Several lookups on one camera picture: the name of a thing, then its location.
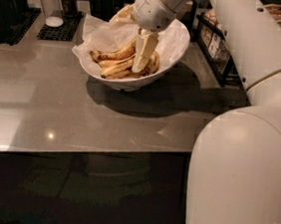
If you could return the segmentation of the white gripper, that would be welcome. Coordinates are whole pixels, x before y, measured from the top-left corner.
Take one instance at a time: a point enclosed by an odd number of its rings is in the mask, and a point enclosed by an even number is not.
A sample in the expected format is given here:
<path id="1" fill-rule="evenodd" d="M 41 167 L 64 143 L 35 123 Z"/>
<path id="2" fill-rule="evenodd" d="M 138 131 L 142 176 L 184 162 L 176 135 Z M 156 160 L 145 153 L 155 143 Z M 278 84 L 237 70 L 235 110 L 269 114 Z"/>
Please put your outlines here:
<path id="1" fill-rule="evenodd" d="M 136 39 L 136 54 L 132 71 L 141 72 L 146 60 L 151 56 L 159 42 L 157 33 L 167 29 L 175 20 L 181 6 L 190 0 L 136 0 L 133 17 L 140 27 Z"/>

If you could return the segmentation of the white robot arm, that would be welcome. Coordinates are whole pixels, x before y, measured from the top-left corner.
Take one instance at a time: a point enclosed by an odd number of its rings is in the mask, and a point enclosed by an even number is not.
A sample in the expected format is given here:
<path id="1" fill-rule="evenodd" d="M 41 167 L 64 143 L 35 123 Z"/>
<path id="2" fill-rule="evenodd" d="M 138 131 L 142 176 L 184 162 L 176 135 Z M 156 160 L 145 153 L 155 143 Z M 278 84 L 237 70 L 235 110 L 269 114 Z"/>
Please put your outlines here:
<path id="1" fill-rule="evenodd" d="M 161 31 L 188 0 L 136 0 L 134 17 Z M 281 224 L 281 28 L 260 0 L 210 0 L 248 107 L 224 112 L 196 139 L 186 224 Z"/>

